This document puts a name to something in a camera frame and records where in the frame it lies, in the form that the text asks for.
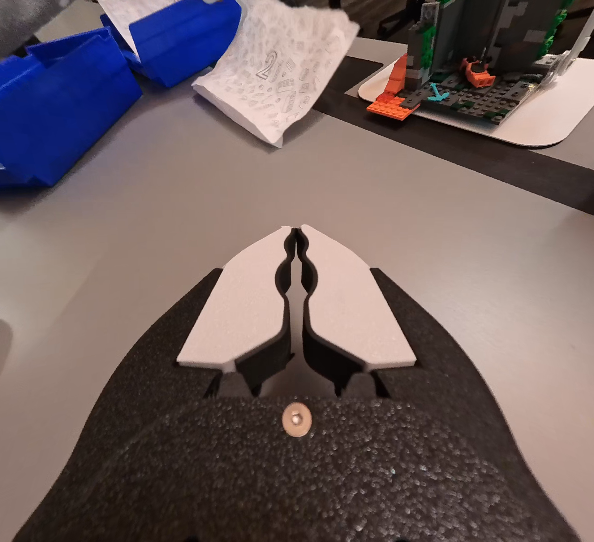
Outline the blue plastic bin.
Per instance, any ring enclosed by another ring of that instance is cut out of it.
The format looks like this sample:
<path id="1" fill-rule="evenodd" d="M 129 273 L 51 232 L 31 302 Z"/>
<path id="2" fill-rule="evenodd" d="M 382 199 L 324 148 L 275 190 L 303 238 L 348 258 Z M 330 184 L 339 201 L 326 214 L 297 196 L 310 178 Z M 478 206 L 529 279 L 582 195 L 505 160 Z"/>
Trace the blue plastic bin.
<path id="1" fill-rule="evenodd" d="M 54 186 L 142 91 L 106 27 L 1 61 L 1 189 Z"/>
<path id="2" fill-rule="evenodd" d="M 105 12 L 101 22 L 133 71 L 172 87 L 220 59 L 234 39 L 241 15 L 235 0 L 210 5 L 203 0 L 180 0 L 130 24 L 138 55 Z"/>

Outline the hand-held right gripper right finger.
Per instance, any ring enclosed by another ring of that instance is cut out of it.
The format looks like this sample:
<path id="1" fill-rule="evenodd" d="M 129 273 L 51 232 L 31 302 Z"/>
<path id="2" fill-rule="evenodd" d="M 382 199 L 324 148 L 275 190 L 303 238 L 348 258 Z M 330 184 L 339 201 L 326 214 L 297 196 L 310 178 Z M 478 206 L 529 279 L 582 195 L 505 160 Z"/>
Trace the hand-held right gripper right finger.
<path id="1" fill-rule="evenodd" d="M 341 397 L 352 380 L 378 370 L 410 368 L 417 357 L 371 267 L 351 249 L 310 225 L 297 232 L 303 303 L 302 349 L 309 368 Z"/>

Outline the white book stand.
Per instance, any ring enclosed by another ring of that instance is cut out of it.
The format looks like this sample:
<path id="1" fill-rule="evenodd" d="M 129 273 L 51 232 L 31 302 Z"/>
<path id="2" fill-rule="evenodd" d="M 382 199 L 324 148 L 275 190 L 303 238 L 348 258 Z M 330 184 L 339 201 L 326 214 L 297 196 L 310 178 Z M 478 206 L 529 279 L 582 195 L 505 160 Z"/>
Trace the white book stand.
<path id="1" fill-rule="evenodd" d="M 575 42 L 577 41 L 578 46 L 582 46 L 584 49 L 592 33 L 593 13 L 590 13 Z M 477 120 L 458 119 L 433 111 L 417 112 L 407 119 L 418 116 L 527 148 L 538 149 L 556 145 L 568 137 L 593 108 L 593 61 L 587 62 L 585 59 L 580 59 L 580 54 L 565 74 L 554 80 L 552 84 L 532 94 L 523 107 L 508 117 L 500 126 L 489 127 L 486 123 Z M 377 72 L 375 76 L 370 77 L 359 87 L 358 96 L 361 100 L 369 105 L 379 95 L 388 79 L 393 63 Z"/>

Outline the torn printed paper bag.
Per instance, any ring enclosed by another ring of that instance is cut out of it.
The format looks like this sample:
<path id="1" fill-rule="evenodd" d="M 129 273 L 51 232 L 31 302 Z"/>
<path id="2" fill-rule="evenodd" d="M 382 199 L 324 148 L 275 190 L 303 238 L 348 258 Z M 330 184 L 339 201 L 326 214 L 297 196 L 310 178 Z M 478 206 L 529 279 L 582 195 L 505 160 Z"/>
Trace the torn printed paper bag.
<path id="1" fill-rule="evenodd" d="M 343 10 L 243 0 L 233 41 L 194 91 L 261 141 L 284 133 L 313 108 L 347 55 L 359 25 Z"/>

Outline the orange lego minifigure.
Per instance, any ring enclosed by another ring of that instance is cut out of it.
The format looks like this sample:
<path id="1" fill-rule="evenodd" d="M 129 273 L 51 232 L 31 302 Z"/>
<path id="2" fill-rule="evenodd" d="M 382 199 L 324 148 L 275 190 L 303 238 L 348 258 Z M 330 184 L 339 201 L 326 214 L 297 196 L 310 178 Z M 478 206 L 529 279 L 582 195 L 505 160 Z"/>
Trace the orange lego minifigure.
<path id="1" fill-rule="evenodd" d="M 464 72 L 466 80 L 474 88 L 491 87 L 496 80 L 496 77 L 488 71 L 488 63 L 483 63 L 475 57 L 463 58 L 460 70 Z"/>

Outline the grey green lego building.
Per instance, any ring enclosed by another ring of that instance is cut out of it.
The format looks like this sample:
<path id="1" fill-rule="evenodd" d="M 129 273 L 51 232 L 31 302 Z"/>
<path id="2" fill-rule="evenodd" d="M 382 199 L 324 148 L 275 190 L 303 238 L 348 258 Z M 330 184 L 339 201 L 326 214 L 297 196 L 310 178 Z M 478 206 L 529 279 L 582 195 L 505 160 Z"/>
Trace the grey green lego building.
<path id="1" fill-rule="evenodd" d="M 583 50 L 553 54 L 551 47 L 575 0 L 435 0 L 422 5 L 409 29 L 406 54 L 367 112 L 405 121 L 417 112 L 473 119 L 489 127 L 503 124 L 536 93 L 572 66 Z M 496 77 L 474 88 L 460 70 L 462 59 L 488 63 Z M 428 102 L 429 83 L 449 92 L 443 102 Z"/>

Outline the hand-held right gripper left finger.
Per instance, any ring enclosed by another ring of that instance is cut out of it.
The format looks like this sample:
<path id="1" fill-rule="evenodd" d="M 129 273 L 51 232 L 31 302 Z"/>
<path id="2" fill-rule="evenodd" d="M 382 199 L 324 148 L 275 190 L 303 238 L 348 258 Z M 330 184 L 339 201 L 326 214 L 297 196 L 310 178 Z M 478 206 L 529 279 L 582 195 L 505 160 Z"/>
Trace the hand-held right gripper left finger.
<path id="1" fill-rule="evenodd" d="M 183 344 L 182 367 L 239 373 L 257 391 L 292 358 L 291 286 L 296 229 L 281 226 L 221 270 Z"/>

